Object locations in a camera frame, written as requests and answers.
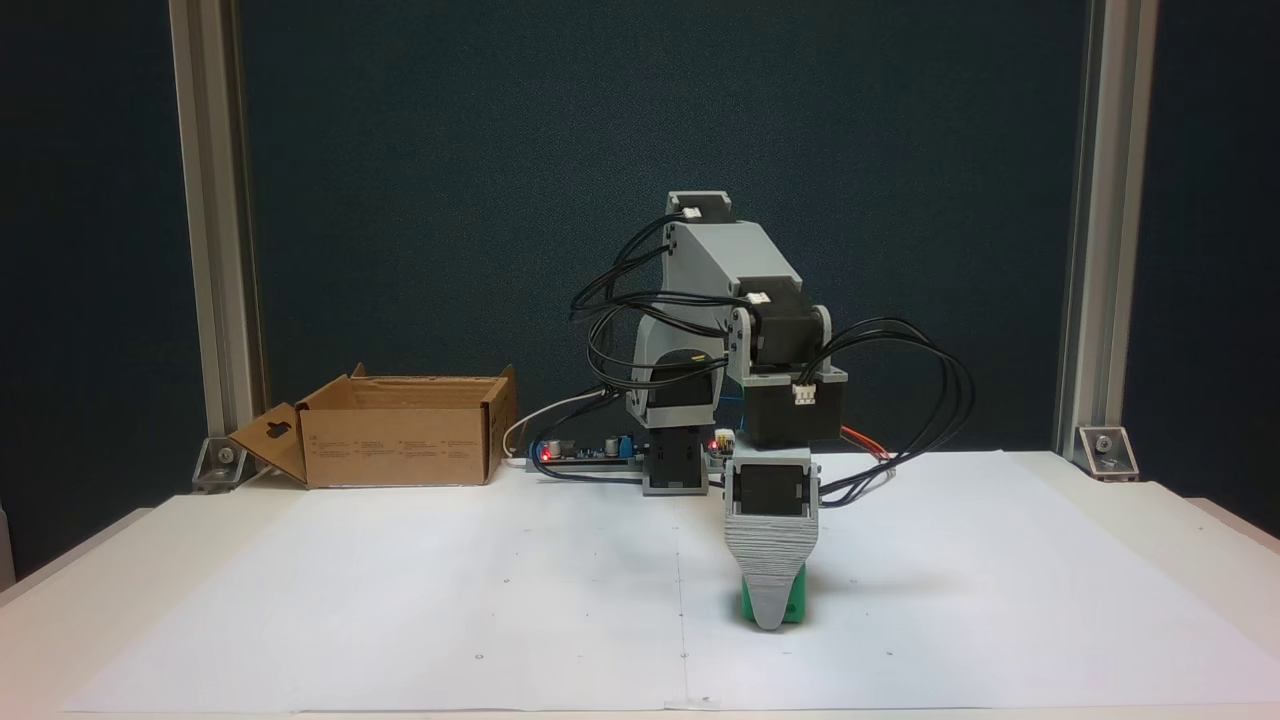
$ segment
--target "open cardboard box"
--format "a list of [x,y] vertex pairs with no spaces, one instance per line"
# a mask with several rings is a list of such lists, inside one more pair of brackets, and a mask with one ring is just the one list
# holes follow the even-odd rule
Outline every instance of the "open cardboard box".
[[516,421],[516,372],[369,377],[365,365],[230,438],[308,488],[483,486]]

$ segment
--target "red wire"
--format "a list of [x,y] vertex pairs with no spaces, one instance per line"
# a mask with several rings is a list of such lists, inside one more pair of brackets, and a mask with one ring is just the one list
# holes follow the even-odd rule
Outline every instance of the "red wire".
[[864,450],[867,450],[868,452],[870,452],[872,455],[874,455],[877,459],[879,459],[879,460],[888,460],[890,459],[888,450],[884,450],[883,445],[873,441],[872,438],[864,436],[863,433],[860,433],[860,432],[858,432],[858,430],[855,430],[855,429],[852,429],[852,428],[850,428],[847,425],[841,425],[840,430],[845,434],[845,437],[850,442],[852,442],[854,445],[858,445],[858,446],[863,447]]

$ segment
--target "green block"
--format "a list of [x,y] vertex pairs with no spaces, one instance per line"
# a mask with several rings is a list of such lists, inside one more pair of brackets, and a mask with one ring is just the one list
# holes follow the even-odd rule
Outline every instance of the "green block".
[[[799,623],[804,620],[804,574],[806,565],[800,566],[796,579],[791,582],[791,594],[787,597],[787,611],[782,615],[783,623]],[[755,623],[755,610],[751,609],[751,593],[746,589],[746,580],[742,580],[742,616]]]

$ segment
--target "table surface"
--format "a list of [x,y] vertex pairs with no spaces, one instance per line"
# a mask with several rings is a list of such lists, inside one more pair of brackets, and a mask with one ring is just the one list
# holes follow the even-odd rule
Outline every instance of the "table surface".
[[[1051,452],[1010,454],[1152,566],[1280,657],[1280,555],[1155,483],[1103,484]],[[72,717],[59,708],[129,642],[303,496],[264,478],[223,496],[179,496],[0,607],[0,717]],[[662,711],[663,717],[681,715]],[[326,720],[440,714],[324,714]],[[467,712],[489,720],[509,712]],[[544,712],[541,716],[571,714]],[[641,712],[602,714],[639,719]],[[781,716],[797,712],[722,712]],[[1036,710],[806,711],[806,717],[1034,720],[1280,717],[1280,705]],[[191,715],[95,714],[95,720]],[[219,715],[227,719],[279,715]]]

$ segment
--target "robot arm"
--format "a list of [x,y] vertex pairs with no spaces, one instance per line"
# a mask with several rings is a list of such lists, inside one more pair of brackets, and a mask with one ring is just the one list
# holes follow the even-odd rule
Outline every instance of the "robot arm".
[[755,620],[776,629],[791,585],[818,541],[819,478],[809,443],[840,437],[847,374],[823,360],[796,379],[831,340],[831,316],[764,229],[736,222],[723,192],[672,192],[663,291],[736,297],[737,306],[666,305],[671,315],[727,337],[704,337],[640,322],[632,379],[664,378],[664,363],[727,359],[723,370],[627,395],[627,410],[650,430],[646,495],[707,492],[701,428],[713,425],[723,375],[742,388],[745,425],[724,466],[724,539],[742,570]]

